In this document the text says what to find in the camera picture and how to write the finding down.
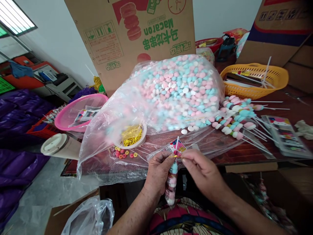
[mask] pink plastic basket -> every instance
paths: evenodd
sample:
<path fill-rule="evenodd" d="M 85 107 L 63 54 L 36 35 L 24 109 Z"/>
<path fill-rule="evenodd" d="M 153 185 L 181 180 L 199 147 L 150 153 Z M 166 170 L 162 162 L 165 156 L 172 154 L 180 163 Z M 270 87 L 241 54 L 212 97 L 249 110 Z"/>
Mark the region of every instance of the pink plastic basket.
<path fill-rule="evenodd" d="M 54 124 L 57 128 L 63 131 L 85 132 L 90 121 L 74 127 L 68 126 L 74 122 L 78 113 L 84 109 L 86 105 L 92 107 L 101 107 L 106 103 L 106 101 L 108 101 L 108 99 L 109 98 L 103 94 L 92 94 L 81 97 L 65 106 L 65 108 L 62 109 L 61 112 L 56 116 Z"/>

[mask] blue towel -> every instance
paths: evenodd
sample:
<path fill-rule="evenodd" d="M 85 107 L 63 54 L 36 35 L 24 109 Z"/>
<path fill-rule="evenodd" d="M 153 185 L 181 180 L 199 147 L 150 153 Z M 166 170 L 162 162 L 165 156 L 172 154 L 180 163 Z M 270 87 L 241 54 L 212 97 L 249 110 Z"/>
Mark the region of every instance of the blue towel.
<path fill-rule="evenodd" d="M 10 62 L 10 67 L 12 69 L 12 75 L 15 78 L 20 78 L 24 76 L 29 76 L 29 77 L 34 76 L 34 72 L 32 68 L 17 64 L 12 60 L 10 60 L 9 62 Z"/>

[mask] concrete floor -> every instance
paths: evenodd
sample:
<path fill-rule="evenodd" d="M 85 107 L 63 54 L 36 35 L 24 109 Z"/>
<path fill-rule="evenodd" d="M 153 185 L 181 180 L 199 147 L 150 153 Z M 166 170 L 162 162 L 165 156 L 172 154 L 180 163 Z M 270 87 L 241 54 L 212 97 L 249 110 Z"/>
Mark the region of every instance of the concrete floor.
<path fill-rule="evenodd" d="M 70 204 L 97 188 L 82 184 L 77 178 L 60 177 L 64 161 L 50 158 L 20 199 L 3 234 L 43 235 L 52 207 Z"/>

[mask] patterned clothing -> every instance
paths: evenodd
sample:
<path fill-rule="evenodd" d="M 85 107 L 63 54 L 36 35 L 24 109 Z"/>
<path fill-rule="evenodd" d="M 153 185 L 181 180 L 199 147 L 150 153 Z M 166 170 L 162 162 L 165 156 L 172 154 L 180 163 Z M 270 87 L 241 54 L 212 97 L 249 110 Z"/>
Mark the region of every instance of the patterned clothing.
<path fill-rule="evenodd" d="M 238 234 L 228 223 L 189 198 L 176 199 L 175 205 L 156 208 L 147 235 L 232 235 Z"/>

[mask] printed macaron image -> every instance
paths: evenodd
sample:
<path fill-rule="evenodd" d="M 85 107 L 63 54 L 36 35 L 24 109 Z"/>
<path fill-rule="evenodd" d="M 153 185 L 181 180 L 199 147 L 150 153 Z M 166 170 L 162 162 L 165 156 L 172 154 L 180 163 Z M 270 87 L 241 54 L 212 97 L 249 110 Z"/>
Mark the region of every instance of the printed macaron image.
<path fill-rule="evenodd" d="M 124 19 L 125 28 L 128 29 L 127 36 L 130 41 L 137 40 L 141 36 L 141 29 L 138 26 L 139 20 L 136 16 L 136 5 L 133 2 L 126 3 L 120 8 L 121 16 Z"/>
<path fill-rule="evenodd" d="M 137 63 L 151 60 L 151 57 L 147 53 L 141 53 L 137 56 Z"/>

